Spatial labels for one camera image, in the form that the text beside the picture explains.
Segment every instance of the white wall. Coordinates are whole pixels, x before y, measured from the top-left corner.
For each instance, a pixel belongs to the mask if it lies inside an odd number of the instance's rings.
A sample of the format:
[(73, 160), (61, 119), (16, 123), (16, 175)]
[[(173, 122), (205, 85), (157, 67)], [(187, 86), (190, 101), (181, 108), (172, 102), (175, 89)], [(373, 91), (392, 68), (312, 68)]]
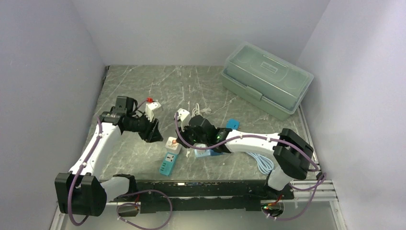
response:
[(350, 230), (406, 226), (406, 3), (332, 0), (298, 65), (305, 115)]
[(48, 229), (104, 65), (68, 0), (0, 1), (0, 229)]
[(295, 63), (329, 0), (73, 2), (107, 65), (223, 65), (244, 40)]

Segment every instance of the power strip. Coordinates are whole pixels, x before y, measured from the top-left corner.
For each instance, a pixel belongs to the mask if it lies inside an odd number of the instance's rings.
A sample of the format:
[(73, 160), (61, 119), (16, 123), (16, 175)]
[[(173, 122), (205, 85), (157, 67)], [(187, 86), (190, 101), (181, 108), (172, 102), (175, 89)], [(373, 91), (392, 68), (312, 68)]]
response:
[(169, 176), (175, 166), (175, 161), (178, 155), (167, 152), (164, 161), (159, 169), (159, 173), (165, 176)]

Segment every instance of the white plug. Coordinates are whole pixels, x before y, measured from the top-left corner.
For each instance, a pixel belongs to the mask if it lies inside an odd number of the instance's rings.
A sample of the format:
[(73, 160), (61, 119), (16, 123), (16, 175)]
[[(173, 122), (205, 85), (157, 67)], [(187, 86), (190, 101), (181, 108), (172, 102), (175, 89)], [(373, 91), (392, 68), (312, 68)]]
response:
[(148, 103), (145, 105), (145, 116), (147, 116), (149, 121), (154, 119), (154, 110), (161, 108), (162, 105), (159, 102)]
[(182, 129), (182, 132), (185, 131), (185, 126), (189, 125), (189, 121), (191, 119), (191, 115), (189, 111), (185, 109), (178, 109), (178, 119), (180, 119), (180, 128)]
[(176, 138), (169, 137), (165, 144), (165, 148), (169, 153), (178, 155), (182, 145), (176, 142)]

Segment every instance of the green plastic box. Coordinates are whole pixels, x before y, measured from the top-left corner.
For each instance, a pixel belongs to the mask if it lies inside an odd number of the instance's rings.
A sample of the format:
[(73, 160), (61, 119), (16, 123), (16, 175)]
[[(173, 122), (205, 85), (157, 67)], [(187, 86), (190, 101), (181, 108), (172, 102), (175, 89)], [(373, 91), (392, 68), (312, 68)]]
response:
[(226, 60), (223, 86), (279, 120), (292, 115), (314, 76), (250, 43)]

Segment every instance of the floor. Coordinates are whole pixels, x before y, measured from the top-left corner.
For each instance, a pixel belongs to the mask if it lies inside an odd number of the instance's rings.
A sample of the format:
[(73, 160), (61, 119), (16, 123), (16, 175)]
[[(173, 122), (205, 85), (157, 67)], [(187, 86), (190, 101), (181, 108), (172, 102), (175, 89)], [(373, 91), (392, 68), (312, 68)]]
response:
[[(240, 122), (243, 132), (270, 134), (290, 128), (308, 141), (305, 127), (296, 111), (286, 121), (280, 121), (234, 93), (220, 81), (221, 66), (110, 66), (99, 96), (95, 114), (109, 111), (117, 96), (129, 96), (143, 101), (146, 97), (158, 100), (163, 110), (156, 113), (159, 130), (166, 140), (176, 137), (173, 116), (179, 108), (190, 112), (195, 104), (210, 109), (203, 114), (216, 127), (225, 127), (229, 119)], [(88, 141), (95, 129), (95, 119)], [(166, 150), (164, 142), (145, 143), (138, 134), (124, 132), (115, 144), (100, 175), (108, 180), (117, 173), (131, 174), (136, 179), (174, 180), (242, 180), (265, 179), (255, 160), (242, 152), (215, 157), (196, 158), (194, 152), (186, 156), (183, 149), (170, 177), (159, 173)], [(308, 179), (315, 179), (314, 173)]]

